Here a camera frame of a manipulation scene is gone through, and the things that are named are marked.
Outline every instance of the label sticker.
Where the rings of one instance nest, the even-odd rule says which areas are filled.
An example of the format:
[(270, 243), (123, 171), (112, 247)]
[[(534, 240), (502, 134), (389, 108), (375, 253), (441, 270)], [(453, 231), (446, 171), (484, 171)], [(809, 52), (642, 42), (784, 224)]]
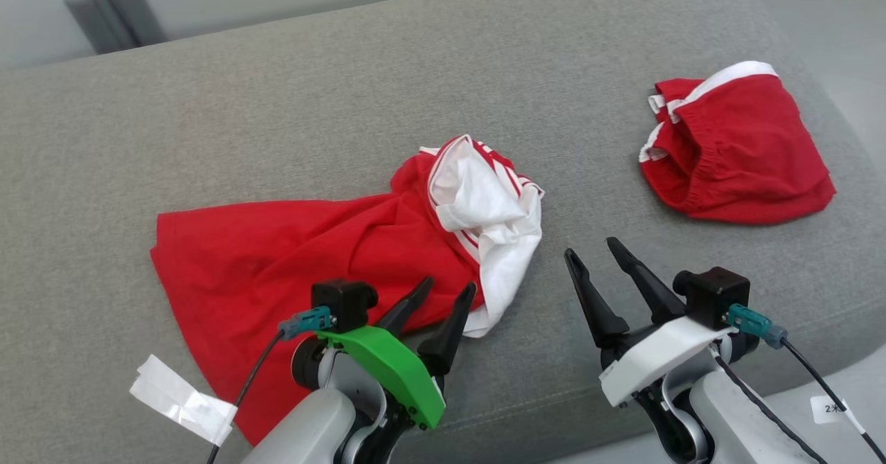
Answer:
[[(848, 410), (849, 405), (846, 404), (846, 400), (841, 401), (842, 406), (846, 407)], [(838, 405), (833, 403), (833, 400), (828, 395), (812, 397), (809, 399), (809, 403), (813, 405), (813, 419), (815, 419), (816, 424), (826, 424), (829, 422), (846, 420), (846, 416), (840, 411)]]

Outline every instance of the gray floor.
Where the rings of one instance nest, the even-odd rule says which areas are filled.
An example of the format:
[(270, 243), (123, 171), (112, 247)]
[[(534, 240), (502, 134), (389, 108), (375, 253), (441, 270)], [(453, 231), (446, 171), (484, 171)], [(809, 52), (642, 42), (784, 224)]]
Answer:
[[(825, 91), (886, 177), (886, 0), (763, 0)], [(886, 347), (841, 373), (828, 376), (838, 394), (880, 445), (886, 444)], [(817, 426), (809, 398), (819, 395), (810, 383), (767, 398), (788, 423), (815, 443), (829, 462), (877, 462), (848, 423)], [(551, 464), (649, 462), (667, 464), (652, 435), (639, 436)]]

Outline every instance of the red and white garment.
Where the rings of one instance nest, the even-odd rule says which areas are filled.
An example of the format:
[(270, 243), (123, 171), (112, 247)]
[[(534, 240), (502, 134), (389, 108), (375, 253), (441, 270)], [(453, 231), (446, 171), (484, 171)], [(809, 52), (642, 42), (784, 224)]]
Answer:
[(640, 167), (661, 200), (690, 217), (778, 224), (822, 211), (828, 168), (772, 66), (733, 64), (706, 80), (659, 82), (658, 118)]
[[(257, 202), (158, 217), (154, 267), (219, 398), (235, 399), (278, 323), (310, 308), (314, 282), (374, 285), (374, 322), (434, 277), (409, 330), (445, 319), (459, 291), (478, 281), (464, 334), (483, 337), (501, 319), (541, 240), (543, 190), (467, 135), (422, 148), (390, 189), (351, 201)], [(253, 445), (307, 394), (290, 375), (297, 343), (271, 351), (237, 413)]]

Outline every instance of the red cloth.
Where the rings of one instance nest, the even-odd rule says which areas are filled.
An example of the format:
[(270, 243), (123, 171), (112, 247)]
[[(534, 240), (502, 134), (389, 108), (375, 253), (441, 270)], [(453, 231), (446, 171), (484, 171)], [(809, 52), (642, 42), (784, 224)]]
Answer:
[[(370, 310), (374, 321), (430, 275), (433, 291), (407, 329), (449, 315), (459, 291), (478, 281), (479, 265), (434, 215), (428, 201), (434, 161), (433, 154), (410, 158), (386, 195), (258, 202), (158, 217), (154, 266), (181, 334), (219, 398), (237, 398), (278, 322), (310, 308), (314, 282), (370, 282), (379, 290), (379, 306)], [(481, 303), (478, 293), (474, 304)], [(307, 394), (291, 378), (297, 344), (271, 351), (237, 413), (237, 426), (253, 445)]]
[(769, 64), (735, 64), (707, 81), (669, 80), (656, 89), (661, 98), (651, 105), (660, 124), (640, 167), (671, 208), (692, 218), (778, 224), (822, 211), (835, 194)]

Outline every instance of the green bracket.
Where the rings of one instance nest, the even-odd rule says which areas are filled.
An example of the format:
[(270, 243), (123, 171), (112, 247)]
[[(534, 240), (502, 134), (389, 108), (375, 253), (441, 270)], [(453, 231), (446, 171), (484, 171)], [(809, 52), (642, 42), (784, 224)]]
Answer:
[(390, 332), (365, 325), (353, 331), (338, 334), (317, 331), (317, 337), (327, 340), (349, 354), (387, 389), (409, 411), (409, 417), (419, 426), (434, 429), (443, 417), (446, 402), (437, 390), (424, 364)]

